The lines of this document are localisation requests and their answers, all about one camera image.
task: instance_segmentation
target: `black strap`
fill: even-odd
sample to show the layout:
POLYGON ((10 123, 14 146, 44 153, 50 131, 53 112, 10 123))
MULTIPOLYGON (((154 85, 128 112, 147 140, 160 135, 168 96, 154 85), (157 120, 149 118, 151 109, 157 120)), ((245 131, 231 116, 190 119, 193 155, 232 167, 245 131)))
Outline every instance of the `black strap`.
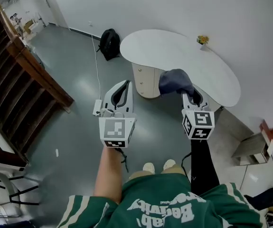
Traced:
POLYGON ((187 154, 183 159, 182 159, 182 163, 181 163, 181 167, 182 169, 184 170, 184 173, 185 173, 185 176, 187 176, 187 173, 186 173, 186 170, 185 170, 185 167, 183 166, 183 163, 184 163, 184 160, 189 157, 191 155, 191 152, 189 154, 187 154))
POLYGON ((121 163, 125 163, 126 170, 129 173, 129 170, 128 170, 128 167, 127 167, 127 155, 124 154, 124 152, 122 151, 121 148, 115 148, 115 150, 122 154, 123 161, 121 163))

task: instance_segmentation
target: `gray cloth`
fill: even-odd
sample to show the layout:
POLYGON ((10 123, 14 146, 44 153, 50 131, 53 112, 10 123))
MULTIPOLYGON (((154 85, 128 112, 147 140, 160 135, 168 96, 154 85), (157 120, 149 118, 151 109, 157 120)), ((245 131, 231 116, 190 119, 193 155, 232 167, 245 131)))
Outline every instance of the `gray cloth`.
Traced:
POLYGON ((173 91, 181 93, 185 90, 189 96, 193 96, 194 87, 188 74, 182 69, 173 69, 160 75, 159 81, 160 94, 168 94, 173 91))

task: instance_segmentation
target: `white cable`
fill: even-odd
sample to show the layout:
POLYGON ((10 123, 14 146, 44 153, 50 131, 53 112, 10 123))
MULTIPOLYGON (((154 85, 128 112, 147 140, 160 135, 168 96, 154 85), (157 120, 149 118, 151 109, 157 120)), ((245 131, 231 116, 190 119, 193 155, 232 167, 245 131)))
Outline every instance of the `white cable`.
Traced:
POLYGON ((92 43, 93 43, 93 48, 94 48, 94 53, 95 53, 95 63, 96 63, 97 79, 98 79, 98 84, 99 84, 99 99, 100 99, 102 91, 100 89, 100 82, 99 82, 99 77, 98 77, 98 68, 97 68, 97 60, 96 60, 96 49, 95 49, 95 46, 94 46, 93 35, 91 35, 91 37, 92 37, 92 43))

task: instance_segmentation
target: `green sweatshirt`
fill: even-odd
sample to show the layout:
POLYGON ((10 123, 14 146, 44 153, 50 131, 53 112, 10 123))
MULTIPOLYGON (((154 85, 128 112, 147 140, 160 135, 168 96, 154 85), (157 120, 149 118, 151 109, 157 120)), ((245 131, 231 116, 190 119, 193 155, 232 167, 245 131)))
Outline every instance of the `green sweatshirt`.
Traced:
POLYGON ((119 205, 107 198, 71 196, 59 228, 267 227, 233 183, 201 195, 182 174, 135 178, 123 186, 119 205))

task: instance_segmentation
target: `black bag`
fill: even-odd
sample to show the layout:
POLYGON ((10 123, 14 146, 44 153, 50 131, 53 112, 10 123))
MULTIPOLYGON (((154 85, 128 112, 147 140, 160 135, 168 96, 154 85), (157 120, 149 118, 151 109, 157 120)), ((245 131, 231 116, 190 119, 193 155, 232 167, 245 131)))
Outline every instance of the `black bag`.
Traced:
POLYGON ((119 35, 115 32, 114 29, 106 30, 102 38, 100 39, 99 49, 97 51, 101 51, 106 58, 107 61, 110 59, 117 57, 119 54, 119 45, 121 40, 119 39, 119 35))

